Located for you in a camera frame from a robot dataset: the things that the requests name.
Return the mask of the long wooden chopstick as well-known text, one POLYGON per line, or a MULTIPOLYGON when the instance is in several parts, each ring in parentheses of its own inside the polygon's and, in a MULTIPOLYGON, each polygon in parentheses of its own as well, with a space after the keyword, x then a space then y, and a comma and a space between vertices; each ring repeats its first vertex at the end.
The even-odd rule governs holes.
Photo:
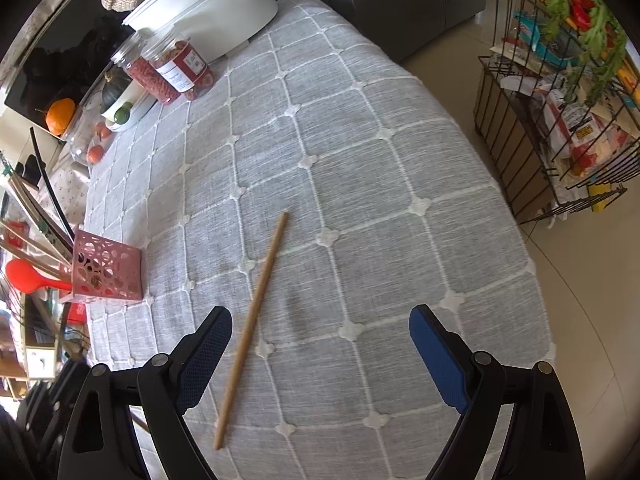
POLYGON ((254 331, 257 326, 259 312, 268 288, 272 268, 277 259, 280 243, 288 224, 288 212, 282 211, 278 220, 276 232, 274 232, 269 250, 267 252, 262 273, 260 274, 257 286, 252 295, 252 301, 248 307, 242 334, 236 347, 235 357, 231 370, 228 374, 226 390, 224 390, 224 400, 217 420, 216 432, 213 440, 213 449, 219 451, 224 446, 224 437, 228 428, 230 415, 233 408, 234 399, 239 389, 243 367, 250 350, 254 331))

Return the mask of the black chopstick gold band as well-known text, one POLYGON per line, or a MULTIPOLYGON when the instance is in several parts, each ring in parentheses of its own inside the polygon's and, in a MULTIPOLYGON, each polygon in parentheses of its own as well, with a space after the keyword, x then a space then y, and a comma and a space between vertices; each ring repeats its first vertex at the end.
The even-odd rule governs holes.
POLYGON ((60 202, 58 201, 58 198, 55 195, 54 189, 52 188, 50 179, 47 175, 47 171, 46 168, 44 168, 44 162, 40 153, 40 149, 39 149, 39 145, 38 145, 38 141, 37 141, 37 137, 36 137, 36 133, 35 133, 35 129, 34 127, 29 127, 29 135, 30 135, 30 140, 32 141, 32 148, 34 149, 34 155, 35 155, 35 159, 36 159, 36 163, 38 166, 38 169, 40 171, 44 186, 46 187, 50 200, 52 202, 52 205, 54 207, 54 210, 56 212, 56 214, 58 215, 58 218, 61 220, 62 225, 63 225, 63 229, 66 233, 66 236, 70 239, 71 242, 75 241, 75 233, 72 229, 72 227, 70 226, 70 222, 68 222, 66 215, 64 214, 64 211, 60 205, 60 202))

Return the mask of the pink perforated utensil basket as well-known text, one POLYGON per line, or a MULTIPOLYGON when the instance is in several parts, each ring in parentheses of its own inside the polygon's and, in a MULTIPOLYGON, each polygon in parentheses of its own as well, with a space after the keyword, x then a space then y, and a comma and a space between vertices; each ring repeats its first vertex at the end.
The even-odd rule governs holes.
POLYGON ((72 289, 66 300, 81 304, 98 300, 141 301, 141 263, 139 248, 78 230, 70 272, 72 289))

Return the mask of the wooden chopstick in basket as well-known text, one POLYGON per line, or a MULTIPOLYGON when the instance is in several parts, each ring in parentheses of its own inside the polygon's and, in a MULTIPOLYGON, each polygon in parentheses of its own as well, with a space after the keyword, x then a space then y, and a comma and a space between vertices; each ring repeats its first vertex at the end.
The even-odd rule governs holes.
POLYGON ((66 263, 66 261, 58 256, 52 249, 34 240, 30 236, 30 227, 25 222, 2 220, 1 238, 10 246, 21 250, 25 254, 34 257, 48 258, 56 264, 66 263))

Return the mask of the bamboo chopstick pair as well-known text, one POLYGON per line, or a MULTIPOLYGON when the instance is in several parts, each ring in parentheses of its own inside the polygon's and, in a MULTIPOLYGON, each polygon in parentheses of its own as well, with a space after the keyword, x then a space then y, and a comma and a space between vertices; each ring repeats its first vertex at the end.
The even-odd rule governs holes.
POLYGON ((8 177, 9 188, 23 209, 24 214, 40 234, 46 239, 52 249, 65 261, 73 261, 73 243, 63 232, 58 224, 51 218, 30 194, 28 188, 23 183, 23 179, 16 173, 8 177))

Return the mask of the glass jar with tangerines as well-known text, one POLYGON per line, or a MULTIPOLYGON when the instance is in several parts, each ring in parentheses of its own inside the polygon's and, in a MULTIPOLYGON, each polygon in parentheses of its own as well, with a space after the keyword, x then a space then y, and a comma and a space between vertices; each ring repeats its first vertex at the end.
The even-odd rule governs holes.
POLYGON ((113 124, 99 113, 97 107, 79 107, 62 139, 75 162, 91 167, 110 149, 114 137, 113 124))

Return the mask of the large orange tangerine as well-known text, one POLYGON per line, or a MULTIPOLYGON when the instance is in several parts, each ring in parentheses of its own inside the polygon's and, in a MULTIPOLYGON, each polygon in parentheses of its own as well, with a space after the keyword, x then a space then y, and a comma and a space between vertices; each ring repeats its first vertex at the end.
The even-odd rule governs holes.
POLYGON ((46 125, 54 136, 62 136, 70 124, 76 110, 75 102, 70 98, 56 100, 46 113, 46 125))

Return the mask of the grey checked tablecloth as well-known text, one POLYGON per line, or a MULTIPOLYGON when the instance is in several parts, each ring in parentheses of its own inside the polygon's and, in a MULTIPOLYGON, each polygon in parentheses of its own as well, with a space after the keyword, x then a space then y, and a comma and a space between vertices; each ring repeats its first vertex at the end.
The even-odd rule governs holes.
POLYGON ((223 306, 240 332, 288 216, 224 448, 229 346, 186 422, 221 479, 421 479, 457 420, 408 331, 427 304, 501 363, 554 356, 510 210, 420 80, 319 0, 157 105, 93 167, 86 229, 143 252, 144 297, 90 306, 94 358, 167 352, 223 306))

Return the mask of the white ceramic bowl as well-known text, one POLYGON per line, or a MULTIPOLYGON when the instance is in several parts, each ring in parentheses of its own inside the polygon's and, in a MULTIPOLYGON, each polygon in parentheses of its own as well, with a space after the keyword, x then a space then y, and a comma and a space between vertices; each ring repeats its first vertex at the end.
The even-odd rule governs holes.
POLYGON ((112 131, 125 131, 137 122, 155 103, 155 99, 137 81, 131 81, 117 100, 103 114, 105 125, 112 131))

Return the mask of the dark green squash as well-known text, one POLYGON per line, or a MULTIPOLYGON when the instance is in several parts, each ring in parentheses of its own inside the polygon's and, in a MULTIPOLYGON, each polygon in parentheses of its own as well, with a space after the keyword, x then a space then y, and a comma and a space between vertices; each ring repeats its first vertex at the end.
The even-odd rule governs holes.
POLYGON ((127 90, 130 82, 131 78, 119 67, 112 68, 104 74, 101 113, 105 113, 116 103, 119 97, 127 90))

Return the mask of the short jar white label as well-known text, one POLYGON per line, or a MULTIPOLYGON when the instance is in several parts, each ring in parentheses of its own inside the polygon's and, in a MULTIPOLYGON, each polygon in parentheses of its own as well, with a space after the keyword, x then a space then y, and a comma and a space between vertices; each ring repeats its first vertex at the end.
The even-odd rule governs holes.
POLYGON ((154 35, 142 50, 148 61, 172 88, 193 101, 215 83, 215 76, 188 37, 173 27, 154 35))

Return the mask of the tall jar red snacks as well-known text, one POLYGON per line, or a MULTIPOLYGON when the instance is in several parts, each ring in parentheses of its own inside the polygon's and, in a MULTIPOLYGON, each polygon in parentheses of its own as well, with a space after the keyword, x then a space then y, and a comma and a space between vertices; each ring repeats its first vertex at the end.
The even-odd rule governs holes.
POLYGON ((113 53, 111 61, 158 102, 170 104, 179 99, 180 93, 142 56, 147 42, 147 36, 134 32, 113 53))

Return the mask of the black microwave oven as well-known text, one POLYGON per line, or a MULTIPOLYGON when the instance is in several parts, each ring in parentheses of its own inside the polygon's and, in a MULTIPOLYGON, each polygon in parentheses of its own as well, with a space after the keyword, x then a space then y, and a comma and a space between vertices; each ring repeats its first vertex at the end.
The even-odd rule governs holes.
POLYGON ((125 15, 101 0, 70 0, 35 43, 8 93, 9 108, 40 127, 50 106, 78 104, 117 48, 132 34, 125 15))

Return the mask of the green vegetables bunch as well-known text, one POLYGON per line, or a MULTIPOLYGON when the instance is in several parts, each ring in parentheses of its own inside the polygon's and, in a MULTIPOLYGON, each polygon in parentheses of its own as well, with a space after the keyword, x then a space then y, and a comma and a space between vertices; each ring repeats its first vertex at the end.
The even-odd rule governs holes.
POLYGON ((617 75, 626 58, 627 35, 603 0, 544 0, 548 23, 544 36, 550 40, 569 18, 576 26, 582 49, 570 70, 568 98, 573 101, 578 79, 589 75, 591 84, 585 103, 593 106, 617 75))

